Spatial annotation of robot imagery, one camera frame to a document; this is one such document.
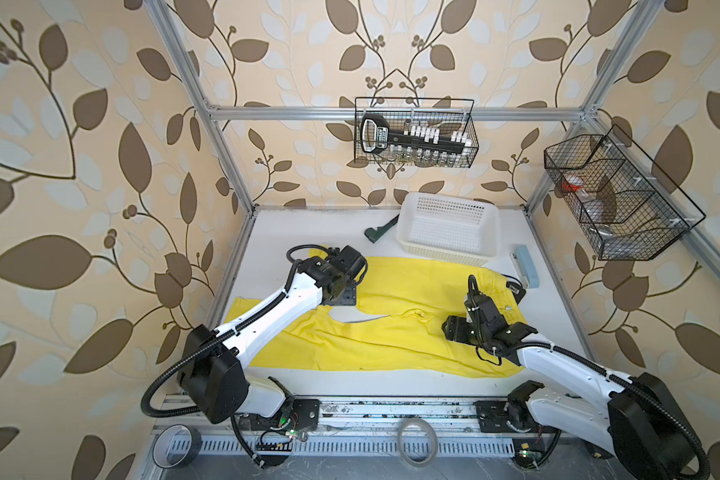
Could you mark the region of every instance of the yellow garment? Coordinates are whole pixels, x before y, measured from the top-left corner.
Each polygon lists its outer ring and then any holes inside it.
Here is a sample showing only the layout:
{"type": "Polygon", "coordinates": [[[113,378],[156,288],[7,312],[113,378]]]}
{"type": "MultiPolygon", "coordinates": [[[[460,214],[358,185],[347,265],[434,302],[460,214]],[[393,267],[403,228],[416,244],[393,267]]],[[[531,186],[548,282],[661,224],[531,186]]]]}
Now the yellow garment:
{"type": "MultiPolygon", "coordinates": [[[[358,287],[358,309],[388,314],[358,323],[330,317],[319,306],[297,318],[253,359],[252,366],[298,370],[436,370],[466,377],[508,377],[521,367],[480,360],[474,347],[445,339],[449,315],[464,316],[467,278],[475,275],[480,291],[490,295],[508,323],[525,322],[506,279],[484,268],[436,260],[368,258],[368,274],[358,287]]],[[[226,321],[260,300],[236,299],[226,321]]],[[[483,358],[496,361],[482,350],[483,358]]]]}

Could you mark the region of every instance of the perforated basket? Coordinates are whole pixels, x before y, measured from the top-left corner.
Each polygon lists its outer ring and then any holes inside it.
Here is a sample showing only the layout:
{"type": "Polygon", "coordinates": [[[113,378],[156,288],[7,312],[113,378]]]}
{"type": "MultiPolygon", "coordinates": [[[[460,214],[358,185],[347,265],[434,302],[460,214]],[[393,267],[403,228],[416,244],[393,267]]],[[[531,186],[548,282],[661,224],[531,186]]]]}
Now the perforated basket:
{"type": "Polygon", "coordinates": [[[408,194],[398,221],[398,242],[410,254],[480,266],[499,256],[495,205],[432,194],[408,194]]]}

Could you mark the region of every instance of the wire mesh basket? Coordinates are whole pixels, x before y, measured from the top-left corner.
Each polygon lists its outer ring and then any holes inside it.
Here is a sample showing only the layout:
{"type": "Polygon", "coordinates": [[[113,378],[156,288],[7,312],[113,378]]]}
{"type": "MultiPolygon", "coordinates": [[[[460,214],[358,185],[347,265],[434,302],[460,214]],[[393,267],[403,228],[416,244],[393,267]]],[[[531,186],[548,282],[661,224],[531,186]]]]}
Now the wire mesh basket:
{"type": "Polygon", "coordinates": [[[355,99],[355,159],[380,165],[470,168],[480,147],[472,121],[474,100],[411,101],[402,97],[355,99]]]}
{"type": "Polygon", "coordinates": [[[706,218],[618,125],[546,148],[544,168],[599,260],[652,260],[706,218]],[[626,155],[627,139],[650,160],[649,174],[626,155]],[[674,206],[681,202],[687,212],[674,206]]]}

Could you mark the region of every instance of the floral wallpaper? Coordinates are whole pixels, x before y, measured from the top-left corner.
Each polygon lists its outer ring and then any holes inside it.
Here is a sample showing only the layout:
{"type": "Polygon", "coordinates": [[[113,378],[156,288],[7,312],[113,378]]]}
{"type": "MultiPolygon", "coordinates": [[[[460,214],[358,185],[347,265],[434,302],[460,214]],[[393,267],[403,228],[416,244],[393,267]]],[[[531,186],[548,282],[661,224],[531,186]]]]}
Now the floral wallpaper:
{"type": "Polygon", "coordinates": [[[0,478],[129,475],[242,224],[134,6],[0,2],[0,478]]]}
{"type": "Polygon", "coordinates": [[[559,122],[477,122],[480,150],[465,169],[353,158],[346,124],[232,120],[222,127],[251,198],[265,206],[399,206],[412,191],[518,206],[544,172],[542,150],[565,133],[559,122]]]}
{"type": "MultiPolygon", "coordinates": [[[[701,206],[698,228],[720,246],[720,0],[665,2],[600,114],[701,206]]],[[[561,195],[535,221],[596,353],[664,380],[720,480],[720,284],[679,243],[648,262],[597,261],[561,195]]]]}
{"type": "Polygon", "coordinates": [[[317,107],[362,96],[576,107],[635,4],[168,1],[211,103],[317,107]]]}

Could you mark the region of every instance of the dark green tool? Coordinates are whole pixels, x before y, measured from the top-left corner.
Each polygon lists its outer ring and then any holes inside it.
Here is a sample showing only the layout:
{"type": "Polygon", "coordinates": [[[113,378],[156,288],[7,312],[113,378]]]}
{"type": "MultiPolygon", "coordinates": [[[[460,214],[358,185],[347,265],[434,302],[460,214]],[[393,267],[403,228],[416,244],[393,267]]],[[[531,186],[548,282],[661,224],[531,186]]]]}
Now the dark green tool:
{"type": "Polygon", "coordinates": [[[386,225],[380,226],[379,228],[366,228],[365,229],[365,236],[368,238],[368,240],[371,241],[372,244],[376,243],[376,240],[382,238],[382,235],[387,233],[387,230],[394,227],[398,224],[398,219],[400,218],[400,215],[395,215],[395,217],[387,222],[386,225]]]}

